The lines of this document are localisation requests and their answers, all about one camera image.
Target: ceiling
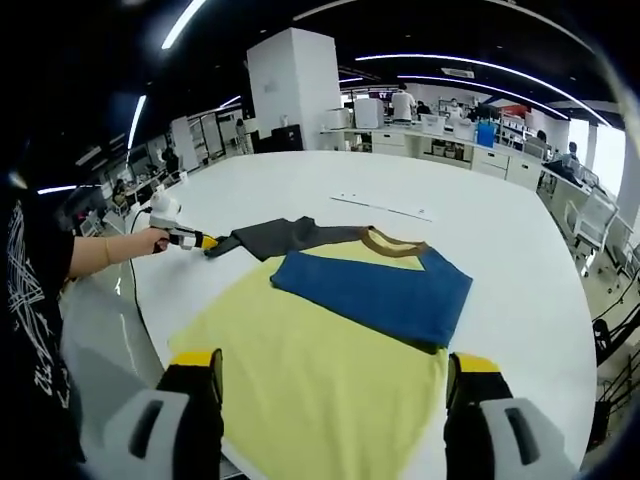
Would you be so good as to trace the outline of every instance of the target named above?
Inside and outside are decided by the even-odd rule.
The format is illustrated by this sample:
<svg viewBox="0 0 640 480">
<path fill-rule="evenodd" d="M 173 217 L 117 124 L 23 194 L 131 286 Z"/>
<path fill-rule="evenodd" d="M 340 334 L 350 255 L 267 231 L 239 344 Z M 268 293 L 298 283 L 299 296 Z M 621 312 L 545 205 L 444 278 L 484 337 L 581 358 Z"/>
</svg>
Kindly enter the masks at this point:
<svg viewBox="0 0 640 480">
<path fill-rule="evenodd" d="M 215 108 L 235 95 L 248 97 L 246 50 L 290 26 L 332 36 L 340 67 L 359 69 L 382 83 L 396 82 L 398 74 L 443 76 L 441 67 L 462 67 L 472 68 L 478 83 L 544 103 L 565 100 L 487 67 L 355 58 L 387 53 L 460 56 L 526 72 L 581 100 L 613 101 L 590 50 L 498 0 L 405 0 L 384 8 L 358 0 L 293 20 L 327 1 L 208 0 L 170 50 L 160 45 L 190 0 L 47 2 L 37 12 L 16 10 L 12 18 L 24 19 L 25 26 L 12 41 L 18 48 L 9 54 L 18 73 L 8 95 L 16 103 L 19 130 L 12 158 L 26 157 L 23 162 L 36 166 L 28 169 L 36 184 L 78 181 L 91 162 L 77 168 L 75 161 L 90 146 L 106 146 L 128 132 L 140 95 L 148 100 L 137 140 L 163 133 L 181 115 Z M 562 9 L 546 0 L 517 3 L 585 38 L 602 25 L 597 19 L 616 16 L 615 10 L 585 12 L 584 4 L 574 8 L 579 2 L 565 2 Z M 630 40 L 624 35 L 630 34 L 604 32 L 597 38 L 614 53 L 627 79 L 637 80 L 638 67 L 615 55 Z M 620 123 L 617 115 L 607 119 Z"/>
</svg>

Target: white table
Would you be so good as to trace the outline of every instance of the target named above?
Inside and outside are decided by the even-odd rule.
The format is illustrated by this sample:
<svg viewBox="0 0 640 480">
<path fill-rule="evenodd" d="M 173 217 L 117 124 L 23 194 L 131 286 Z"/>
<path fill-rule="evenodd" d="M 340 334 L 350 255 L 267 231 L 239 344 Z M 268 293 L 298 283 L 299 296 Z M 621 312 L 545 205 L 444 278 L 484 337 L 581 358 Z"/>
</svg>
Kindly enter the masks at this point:
<svg viewBox="0 0 640 480">
<path fill-rule="evenodd" d="M 590 315 L 567 247 L 535 193 L 432 162 L 322 151 L 236 157 L 168 191 L 183 205 L 182 223 L 213 235 L 308 215 L 319 225 L 371 224 L 432 244 L 474 278 L 450 350 L 496 362 L 514 395 L 558 426 L 568 457 L 580 465 L 596 394 Z M 329 199 L 338 192 L 421 205 L 434 221 Z M 213 261 L 177 248 L 134 261 L 139 303 L 164 365 L 169 337 L 257 264 L 241 248 Z M 446 477 L 444 406 L 435 417 L 405 478 Z M 260 477 L 231 445 L 224 451 Z"/>
</svg>

